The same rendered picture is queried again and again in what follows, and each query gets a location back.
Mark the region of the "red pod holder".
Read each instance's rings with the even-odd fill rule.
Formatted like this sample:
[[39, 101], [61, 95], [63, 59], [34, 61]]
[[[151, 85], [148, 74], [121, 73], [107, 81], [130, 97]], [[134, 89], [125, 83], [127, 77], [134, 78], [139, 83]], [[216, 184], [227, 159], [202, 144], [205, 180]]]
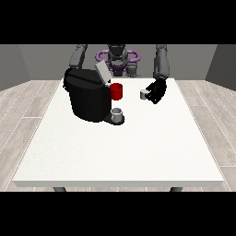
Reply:
[[120, 83], [112, 83], [110, 85], [111, 99], [120, 100], [123, 97], [123, 85]]

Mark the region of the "black coffee machine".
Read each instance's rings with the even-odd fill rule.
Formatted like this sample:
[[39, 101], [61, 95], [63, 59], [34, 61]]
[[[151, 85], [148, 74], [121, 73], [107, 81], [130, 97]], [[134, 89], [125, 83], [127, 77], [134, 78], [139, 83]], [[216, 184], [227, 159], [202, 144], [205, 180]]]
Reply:
[[66, 82], [75, 116], [93, 123], [102, 121], [113, 125], [124, 123], [124, 115], [121, 122], [112, 121], [111, 84], [103, 84], [96, 70], [72, 68]]

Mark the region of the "pale grey machine lid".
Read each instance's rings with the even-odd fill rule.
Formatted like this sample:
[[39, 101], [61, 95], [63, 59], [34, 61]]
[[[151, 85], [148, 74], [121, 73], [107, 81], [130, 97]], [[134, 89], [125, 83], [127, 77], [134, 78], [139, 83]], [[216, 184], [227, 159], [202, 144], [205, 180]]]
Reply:
[[104, 84], [107, 84], [108, 81], [112, 78], [112, 74], [110, 73], [107, 65], [104, 61], [100, 61], [95, 64], [95, 69], [100, 75], [100, 79]]

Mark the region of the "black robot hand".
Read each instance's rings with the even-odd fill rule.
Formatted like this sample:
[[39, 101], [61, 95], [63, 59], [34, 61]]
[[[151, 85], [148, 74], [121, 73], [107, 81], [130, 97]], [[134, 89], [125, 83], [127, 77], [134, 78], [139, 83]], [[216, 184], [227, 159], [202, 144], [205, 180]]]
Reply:
[[148, 100], [151, 100], [154, 104], [157, 104], [165, 95], [166, 89], [166, 80], [159, 78], [147, 87], [147, 94], [145, 97]]
[[63, 88], [67, 91], [67, 82], [66, 82], [66, 78], [68, 77], [69, 72], [72, 70], [72, 68], [67, 68], [65, 70], [65, 76], [64, 76], [64, 84], [63, 84]]

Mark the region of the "small grey cup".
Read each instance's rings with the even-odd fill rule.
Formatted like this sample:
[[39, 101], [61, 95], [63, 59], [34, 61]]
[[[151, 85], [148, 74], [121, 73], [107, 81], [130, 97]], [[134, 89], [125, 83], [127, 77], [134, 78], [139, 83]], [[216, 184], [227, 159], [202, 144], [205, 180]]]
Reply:
[[113, 108], [111, 110], [112, 121], [115, 123], [119, 123], [123, 119], [123, 112], [120, 108]]

